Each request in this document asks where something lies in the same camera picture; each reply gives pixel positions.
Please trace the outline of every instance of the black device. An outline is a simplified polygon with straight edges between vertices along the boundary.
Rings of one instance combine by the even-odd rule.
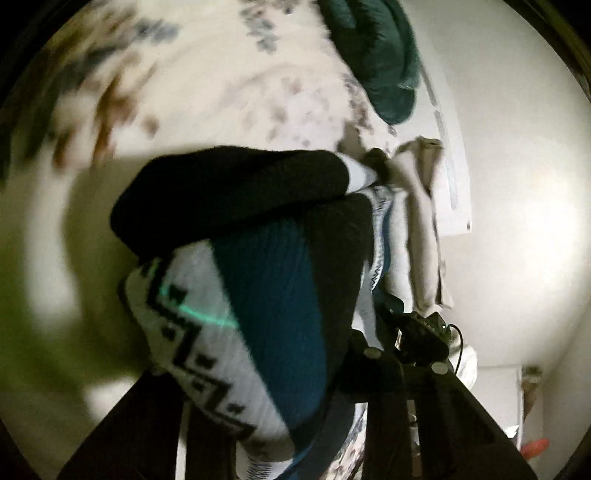
[[[381,283],[372,297],[378,327],[387,330],[387,338],[382,343],[391,344],[387,347],[401,363],[425,367],[433,362],[447,361],[452,343],[451,326],[446,325],[438,313],[426,318],[416,312],[404,313],[402,300],[386,293]]]
[[[363,480],[537,478],[448,365],[405,365],[393,353],[368,355],[367,348],[354,331],[340,383],[342,391],[368,403]],[[409,401],[420,438],[419,477],[413,476]]]

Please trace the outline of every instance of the green light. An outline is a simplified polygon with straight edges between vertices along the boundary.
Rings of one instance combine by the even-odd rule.
[[[168,299],[167,289],[160,287],[160,295],[162,295],[165,299]],[[192,308],[182,304],[177,306],[169,303],[169,306],[176,307],[180,312],[185,313],[196,320],[200,320],[201,322],[213,323],[214,325],[218,325],[220,327],[238,328],[238,323],[234,319],[218,319],[204,313],[196,312]]]

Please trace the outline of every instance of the white wall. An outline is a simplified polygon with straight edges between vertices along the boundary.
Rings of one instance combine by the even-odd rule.
[[[550,446],[535,466],[540,480],[560,471],[591,426],[591,304],[572,343],[544,382],[544,436]]]
[[[473,233],[442,240],[446,315],[481,365],[547,371],[591,292],[591,105],[502,0],[404,0],[456,102]]]
[[[470,390],[505,431],[522,422],[520,380],[518,367],[479,368],[476,383]]]

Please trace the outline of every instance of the orange object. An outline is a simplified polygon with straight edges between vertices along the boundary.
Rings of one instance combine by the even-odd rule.
[[[521,456],[526,460],[530,460],[541,454],[548,448],[549,445],[550,441],[548,439],[535,440],[533,442],[526,443],[523,447],[521,447]]]

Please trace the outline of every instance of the cable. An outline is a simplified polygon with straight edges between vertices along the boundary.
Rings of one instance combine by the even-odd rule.
[[[464,352],[464,337],[462,336],[462,331],[453,323],[450,323],[447,325],[447,330],[449,330],[450,328],[454,328],[456,330],[456,332],[460,334],[460,356],[457,359],[456,372],[455,372],[455,374],[457,375],[457,372],[460,369],[460,363],[462,363],[462,353]]]

